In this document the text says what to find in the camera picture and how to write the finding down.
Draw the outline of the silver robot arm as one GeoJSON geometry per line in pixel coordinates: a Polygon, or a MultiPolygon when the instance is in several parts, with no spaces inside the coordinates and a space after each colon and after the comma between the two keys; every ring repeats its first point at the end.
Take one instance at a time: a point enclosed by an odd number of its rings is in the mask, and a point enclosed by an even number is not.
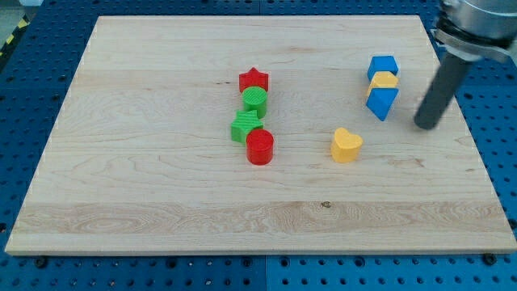
{"type": "Polygon", "coordinates": [[[441,0],[433,37],[464,61],[516,61],[516,0],[441,0]]]}

